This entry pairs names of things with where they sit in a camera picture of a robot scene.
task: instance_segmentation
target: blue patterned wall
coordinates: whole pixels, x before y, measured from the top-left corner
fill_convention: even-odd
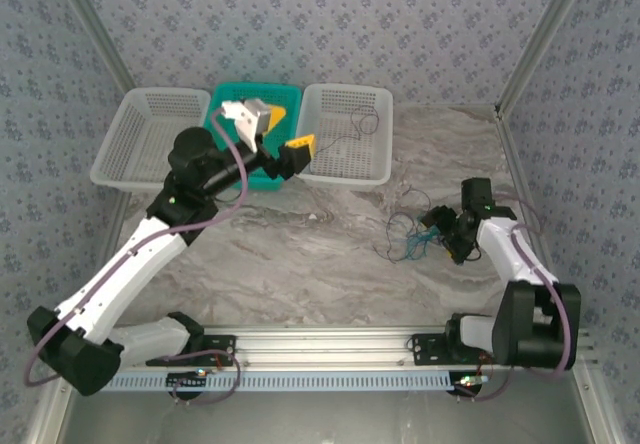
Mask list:
[[[640,442],[640,0],[577,0],[509,119],[561,278]]]
[[[26,319],[91,276],[114,194],[89,168],[121,99],[66,0],[1,0],[0,442],[22,442]]]
[[[93,0],[141,86],[368,84],[494,103],[548,0]]]

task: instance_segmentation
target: robotic arm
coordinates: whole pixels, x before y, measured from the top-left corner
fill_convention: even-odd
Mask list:
[[[224,102],[222,106],[223,115],[235,121],[242,140],[237,151],[247,173],[262,168],[272,179],[289,179],[311,161],[313,135],[285,143],[278,158],[263,146],[262,136],[284,116],[282,108],[257,99]],[[214,196],[241,175],[230,149],[219,150],[211,134],[202,128],[180,133],[168,159],[171,172],[163,189],[124,247],[55,310],[39,307],[28,318],[40,359],[82,395],[99,391],[122,367],[207,349],[203,328],[182,313],[171,313],[155,323],[114,329],[151,278],[202,232],[204,225],[194,224],[216,216]],[[444,340],[454,362],[464,363],[461,356],[484,350],[504,365],[563,369],[573,365],[580,294],[575,286],[558,283],[523,236],[514,232],[515,215],[508,207],[495,205],[488,179],[462,183],[459,216],[453,209],[439,206],[422,222],[438,227],[456,263],[464,262],[474,248],[482,248],[506,283],[495,317],[454,314],[447,322]],[[542,320],[536,310],[541,311]],[[28,374],[25,382],[30,383]]]
[[[481,248],[506,285],[495,317],[454,314],[447,322],[445,337],[454,357],[484,350],[503,365],[558,371],[573,366],[580,293],[572,284],[559,283],[540,263],[518,230],[513,211],[496,206],[489,179],[462,182],[459,216],[453,209],[439,206],[429,211],[422,223],[438,227],[457,264],[474,248]]]
[[[311,161],[315,152],[313,135],[285,143],[279,148],[278,158],[263,146],[262,137],[284,117],[283,108],[268,106],[259,99],[228,101],[223,102],[222,113],[234,120],[242,140],[236,149],[247,174],[262,168],[272,179],[289,179]],[[82,395],[100,390],[121,367],[202,350],[202,327],[181,313],[172,313],[156,323],[113,329],[151,278],[204,229],[191,225],[216,216],[213,198],[240,180],[240,168],[231,150],[219,150],[204,128],[181,132],[168,160],[171,172],[162,191],[124,247],[55,310],[39,307],[27,320],[34,344],[41,346],[40,359]],[[171,228],[183,229],[168,233]],[[28,375],[25,382],[30,383]]]

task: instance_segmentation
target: black mounting bracket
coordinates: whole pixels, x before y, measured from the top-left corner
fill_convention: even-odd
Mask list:
[[[180,387],[204,388],[207,384],[207,377],[200,376],[197,372],[172,372],[167,374],[164,384],[172,389],[176,384],[179,384]],[[178,399],[190,401],[198,397],[202,392],[176,391],[175,394]]]
[[[180,354],[217,350],[229,354],[236,352],[236,336],[205,334],[204,327],[182,312],[171,312],[168,316],[182,324],[189,332],[189,340]],[[206,355],[184,360],[152,359],[146,362],[149,367],[231,367],[233,362],[227,356]]]
[[[471,347],[454,350],[445,334],[414,334],[411,336],[411,350],[416,366],[476,366],[482,353],[480,349]]]

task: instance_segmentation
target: marble surface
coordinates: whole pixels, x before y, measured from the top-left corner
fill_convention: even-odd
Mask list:
[[[452,312],[493,313],[502,285],[491,261],[455,265],[436,244],[417,261],[392,263],[389,216],[433,205],[460,206],[460,182],[486,176],[514,193],[495,123],[469,109],[397,107],[393,169],[372,192],[307,186],[250,193],[230,220],[205,230],[125,311],[121,324],[180,310],[203,324],[443,324]],[[121,243],[152,196],[131,199]],[[392,226],[395,236],[404,233]],[[392,256],[403,253],[394,242]]]

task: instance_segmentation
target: black cable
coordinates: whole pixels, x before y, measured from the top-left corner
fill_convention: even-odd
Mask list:
[[[475,242],[475,248],[476,248],[476,251],[478,251],[478,256],[474,257],[472,259],[469,259],[467,257],[465,259],[465,262],[476,262],[476,261],[479,261],[482,258],[482,251],[480,250],[480,246],[478,245],[478,241]]]
[[[238,387],[240,387],[240,383],[242,382],[242,368],[240,367],[240,361],[238,361],[238,358],[230,352],[222,351],[219,349],[206,349],[204,351],[191,352],[189,354],[179,354],[177,356],[165,356],[162,359],[165,361],[182,361],[184,359],[191,359],[193,357],[201,357],[201,356],[208,356],[208,355],[223,356],[231,360],[231,362],[236,368],[236,378],[233,381],[231,388],[228,391],[226,391],[224,394],[217,397],[210,398],[210,399],[184,401],[180,399],[177,394],[180,384],[182,384],[186,380],[186,378],[182,378],[176,381],[173,388],[171,389],[171,395],[173,396],[173,399],[175,400],[176,404],[182,403],[186,405],[198,405],[198,406],[207,405],[207,404],[216,404],[218,402],[222,402],[225,399],[230,398],[232,395],[235,394]]]
[[[356,113],[356,111],[358,111],[359,109],[371,109],[373,112],[370,112],[368,114],[364,114],[362,116],[362,118],[358,121],[358,124],[356,124],[353,120],[353,116]],[[366,132],[362,129],[362,125],[364,124],[365,119],[367,119],[368,117],[371,116],[375,116],[376,118],[376,123],[373,126],[373,129],[369,132]],[[329,144],[326,147],[323,147],[320,150],[317,150],[315,152],[315,155],[317,156],[318,154],[320,154],[321,152],[326,151],[327,149],[329,149],[331,146],[333,146],[336,142],[338,142],[341,139],[354,139],[356,141],[360,141],[362,139],[362,136],[371,136],[373,134],[375,134],[378,131],[378,127],[380,127],[380,115],[378,114],[378,111],[376,110],[375,107],[368,105],[368,104],[363,104],[360,105],[356,108],[354,108],[351,111],[351,114],[349,115],[349,121],[351,123],[351,125],[353,126],[353,128],[355,129],[356,133],[358,134],[357,136],[340,136],[336,139],[333,140],[333,142],[331,144]],[[311,174],[314,174],[312,166],[313,166],[314,161],[311,161],[311,165],[309,166],[309,171],[311,172]]]
[[[424,191],[421,191],[420,189],[416,189],[415,187],[413,187],[412,184],[409,184],[409,189],[407,189],[402,194],[400,194],[400,197],[404,197],[407,194],[409,194],[410,192],[418,192],[418,193],[422,194],[424,197],[426,197],[427,200],[429,201],[429,207],[427,207],[427,210],[424,211],[424,212],[429,212],[431,210],[431,198],[429,197],[429,194],[427,194]]]
[[[380,251],[378,251],[378,249],[376,249],[376,246],[372,246],[373,250],[376,252],[376,254],[378,254],[378,256],[380,256],[382,259],[386,259],[387,261],[392,262],[393,264],[395,264],[396,262],[404,261],[405,259],[407,259],[406,255],[404,257],[399,258],[399,259],[393,259],[389,255],[391,253],[391,249],[393,248],[393,244],[391,244],[391,236],[389,236],[389,229],[391,228],[391,221],[396,216],[405,216],[406,218],[408,218],[411,221],[411,230],[408,232],[408,234],[413,234],[413,231],[417,227],[416,226],[416,222],[414,221],[413,217],[411,217],[406,212],[397,211],[397,212],[394,212],[393,214],[391,214],[391,217],[389,217],[389,220],[387,221],[387,226],[385,228],[385,232],[387,234],[387,242],[389,243],[389,248],[387,249],[386,257],[383,256],[382,254],[380,254]]]
[[[213,200],[216,202],[222,202],[223,204],[229,204],[238,200],[240,198],[240,194],[242,194],[242,190],[238,191],[238,194],[231,199],[220,199],[219,197],[214,197]]]

